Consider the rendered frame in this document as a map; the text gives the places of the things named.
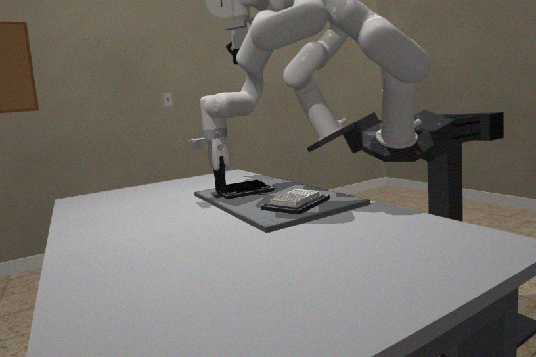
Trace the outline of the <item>black rectangular frame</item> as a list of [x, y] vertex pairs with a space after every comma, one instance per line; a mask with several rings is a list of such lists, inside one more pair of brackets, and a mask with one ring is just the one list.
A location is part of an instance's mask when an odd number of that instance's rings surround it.
[[290, 214], [301, 214], [302, 212], [305, 212], [306, 210], [309, 210], [310, 208], [313, 208], [314, 206], [321, 204], [322, 202], [328, 200], [329, 198], [330, 198], [330, 195], [321, 194], [316, 199], [313, 199], [312, 201], [309, 201], [305, 204], [300, 204], [298, 206], [292, 206], [292, 207], [277, 206], [268, 202], [266, 204], [261, 205], [261, 210], [284, 212], [284, 213], [290, 213]]

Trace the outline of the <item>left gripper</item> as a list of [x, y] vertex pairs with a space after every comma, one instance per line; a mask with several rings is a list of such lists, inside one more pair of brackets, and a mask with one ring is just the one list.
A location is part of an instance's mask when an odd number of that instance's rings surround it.
[[227, 190], [225, 168], [230, 169], [231, 163], [226, 138], [228, 137], [207, 139], [209, 165], [214, 172], [216, 191]]

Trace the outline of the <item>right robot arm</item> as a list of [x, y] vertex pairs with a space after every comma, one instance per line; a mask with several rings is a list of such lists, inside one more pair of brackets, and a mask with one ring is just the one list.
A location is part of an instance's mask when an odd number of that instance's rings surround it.
[[[231, 0], [234, 21], [224, 23], [225, 30], [247, 27], [247, 22], [251, 23], [253, 20], [253, 17], [250, 17], [250, 6], [259, 11], [278, 11], [292, 7], [294, 1]], [[335, 119], [312, 76], [315, 70], [325, 66], [349, 37], [332, 23], [330, 25], [318, 42], [310, 42], [299, 51], [283, 74], [285, 84], [293, 88], [319, 137], [316, 142], [344, 128], [341, 125], [347, 122], [345, 118], [340, 121]]]

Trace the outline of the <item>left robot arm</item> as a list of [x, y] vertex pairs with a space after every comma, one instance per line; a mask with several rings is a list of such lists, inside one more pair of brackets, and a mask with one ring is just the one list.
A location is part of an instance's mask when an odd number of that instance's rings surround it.
[[319, 33], [327, 21], [382, 68], [382, 125], [377, 142], [394, 149], [414, 145], [418, 140], [414, 129], [422, 123], [414, 121], [417, 82], [428, 75], [431, 65], [427, 52], [359, 0], [295, 0], [282, 11], [256, 15], [236, 56], [247, 73], [244, 87], [241, 92], [201, 98], [204, 138], [188, 140], [189, 148], [203, 149], [202, 140], [226, 137], [226, 118], [246, 116], [256, 107], [263, 93], [263, 69], [273, 50]]

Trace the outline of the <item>grey rectangular frame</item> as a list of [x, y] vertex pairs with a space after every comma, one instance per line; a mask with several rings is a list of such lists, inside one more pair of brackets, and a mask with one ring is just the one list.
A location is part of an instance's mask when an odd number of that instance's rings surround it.
[[251, 190], [251, 191], [243, 191], [243, 192], [239, 192], [239, 193], [237, 193], [237, 192], [229, 193], [229, 192], [226, 192], [226, 191], [217, 191], [217, 193], [219, 193], [222, 197], [224, 197], [226, 199], [233, 199], [233, 198], [237, 198], [237, 197], [244, 197], [244, 196], [248, 196], [248, 195], [255, 195], [255, 194], [266, 193], [266, 192], [271, 192], [271, 191], [274, 191], [274, 187], [266, 185], [266, 187], [262, 187], [261, 189], [254, 189], [254, 190]]

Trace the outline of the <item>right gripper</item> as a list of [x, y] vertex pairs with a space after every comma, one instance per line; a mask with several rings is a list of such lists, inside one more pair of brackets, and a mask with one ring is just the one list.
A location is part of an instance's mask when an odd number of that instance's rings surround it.
[[[230, 42], [226, 46], [226, 48], [230, 52], [230, 54], [233, 56], [234, 64], [238, 64], [236, 62], [236, 56], [237, 56], [236, 54], [241, 48], [242, 43], [246, 37], [246, 34], [248, 33], [250, 26], [251, 26], [251, 23], [247, 22], [247, 27], [232, 30], [232, 42]], [[233, 50], [231, 50], [231, 46], [233, 47]]]

